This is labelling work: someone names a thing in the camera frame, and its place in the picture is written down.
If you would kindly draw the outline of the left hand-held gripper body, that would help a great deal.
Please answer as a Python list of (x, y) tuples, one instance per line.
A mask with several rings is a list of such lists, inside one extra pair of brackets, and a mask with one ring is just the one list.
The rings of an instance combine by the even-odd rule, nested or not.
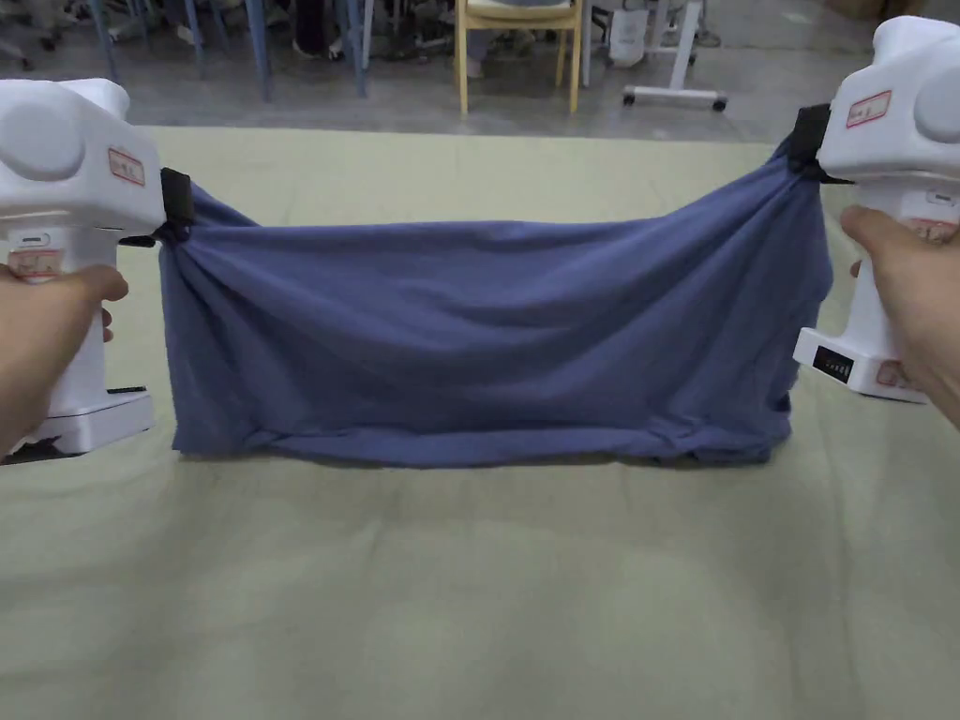
[[(2, 81), (1, 228), (15, 278), (37, 285), (112, 269), (120, 246), (151, 247), (191, 226), (190, 177), (161, 165), (128, 108), (128, 93), (102, 78)], [(85, 321), (47, 417), (15, 451), (78, 456), (153, 425), (145, 388), (106, 384), (101, 308)]]

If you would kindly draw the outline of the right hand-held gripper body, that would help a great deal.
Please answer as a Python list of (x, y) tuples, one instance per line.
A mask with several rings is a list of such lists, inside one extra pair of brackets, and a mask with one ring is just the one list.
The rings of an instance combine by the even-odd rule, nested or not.
[[(959, 218), (959, 28), (923, 17), (883, 22), (869, 67), (849, 75), (832, 102), (802, 109), (788, 156), (815, 158), (824, 184), (855, 188), (930, 244)], [(836, 336), (804, 328), (793, 357), (868, 397), (923, 404), (893, 346), (872, 264), (856, 280), (847, 325)]]

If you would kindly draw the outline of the person's left hand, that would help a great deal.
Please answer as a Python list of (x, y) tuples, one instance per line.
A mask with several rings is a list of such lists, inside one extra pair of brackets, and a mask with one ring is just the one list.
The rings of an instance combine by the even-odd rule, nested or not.
[(94, 319), (113, 337), (106, 302), (120, 301), (128, 284), (113, 267), (94, 265), (29, 284), (1, 266), (1, 456), (39, 427), (59, 379)]

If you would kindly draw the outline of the person's right hand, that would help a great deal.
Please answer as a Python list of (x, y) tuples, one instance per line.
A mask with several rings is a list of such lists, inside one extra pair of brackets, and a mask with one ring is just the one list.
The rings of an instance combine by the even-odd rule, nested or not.
[(930, 244), (874, 209), (847, 207), (844, 233), (865, 250), (893, 346), (911, 381), (959, 428), (959, 245)]

